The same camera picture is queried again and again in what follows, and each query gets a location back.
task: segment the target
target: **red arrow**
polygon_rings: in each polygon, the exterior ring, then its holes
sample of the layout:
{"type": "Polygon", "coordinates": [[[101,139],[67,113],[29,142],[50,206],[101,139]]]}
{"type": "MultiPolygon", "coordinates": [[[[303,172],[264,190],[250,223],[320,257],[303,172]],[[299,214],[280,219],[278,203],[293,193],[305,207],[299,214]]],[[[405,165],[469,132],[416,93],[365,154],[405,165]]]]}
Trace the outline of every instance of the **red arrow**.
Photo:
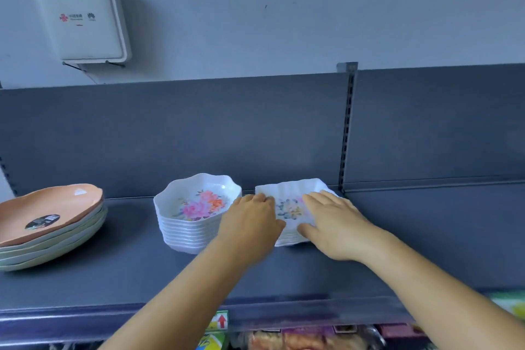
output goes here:
{"type": "Polygon", "coordinates": [[[224,315],[220,315],[219,319],[220,329],[224,329],[224,323],[226,322],[226,318],[224,318],[224,315]]]}

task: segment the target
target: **white wall-mounted device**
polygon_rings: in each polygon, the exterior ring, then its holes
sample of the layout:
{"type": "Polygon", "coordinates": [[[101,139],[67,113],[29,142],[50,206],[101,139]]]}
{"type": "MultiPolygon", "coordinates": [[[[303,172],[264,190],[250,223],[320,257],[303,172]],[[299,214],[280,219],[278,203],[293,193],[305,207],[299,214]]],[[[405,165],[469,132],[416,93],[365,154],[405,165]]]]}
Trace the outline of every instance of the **white wall-mounted device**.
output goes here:
{"type": "Polygon", "coordinates": [[[120,0],[37,0],[57,56],[70,64],[131,58],[120,0]]]}

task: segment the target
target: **hand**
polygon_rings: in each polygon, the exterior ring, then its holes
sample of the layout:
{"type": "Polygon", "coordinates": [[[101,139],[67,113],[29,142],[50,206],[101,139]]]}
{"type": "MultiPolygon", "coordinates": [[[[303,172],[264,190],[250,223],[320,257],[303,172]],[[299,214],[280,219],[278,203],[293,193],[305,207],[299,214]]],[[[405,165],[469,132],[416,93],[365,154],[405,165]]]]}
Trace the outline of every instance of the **hand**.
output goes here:
{"type": "Polygon", "coordinates": [[[285,227],[284,220],[275,218],[273,197],[249,194],[233,201],[222,217],[216,240],[249,267],[270,254],[285,227]]]}
{"type": "Polygon", "coordinates": [[[302,223],[299,233],[326,256],[365,262],[377,251],[378,240],[389,234],[366,220],[352,203],[327,191],[302,196],[316,227],[302,223]]]}

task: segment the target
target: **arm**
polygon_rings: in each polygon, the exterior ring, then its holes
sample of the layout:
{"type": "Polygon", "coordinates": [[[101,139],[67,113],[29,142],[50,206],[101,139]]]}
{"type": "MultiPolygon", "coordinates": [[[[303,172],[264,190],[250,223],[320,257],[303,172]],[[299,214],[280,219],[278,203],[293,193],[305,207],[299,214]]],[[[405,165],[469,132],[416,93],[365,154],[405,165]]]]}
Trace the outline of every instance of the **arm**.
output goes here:
{"type": "Polygon", "coordinates": [[[301,224],[299,232],[332,259],[366,264],[441,350],[524,347],[519,320],[371,224],[349,200],[325,191],[303,199],[317,227],[301,224]]]}
{"type": "Polygon", "coordinates": [[[221,302],[272,251],[284,227],[273,198],[237,198],[208,247],[100,349],[195,350],[221,302]]]}

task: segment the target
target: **orange plate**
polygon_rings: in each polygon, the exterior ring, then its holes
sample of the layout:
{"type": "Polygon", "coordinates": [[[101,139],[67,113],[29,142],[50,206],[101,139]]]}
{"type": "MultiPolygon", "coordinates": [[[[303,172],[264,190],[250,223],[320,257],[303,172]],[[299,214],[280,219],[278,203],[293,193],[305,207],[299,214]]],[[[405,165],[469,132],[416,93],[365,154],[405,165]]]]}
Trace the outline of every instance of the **orange plate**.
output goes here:
{"type": "Polygon", "coordinates": [[[20,245],[79,221],[102,202],[91,184],[49,187],[0,203],[0,247],[20,245]]]}

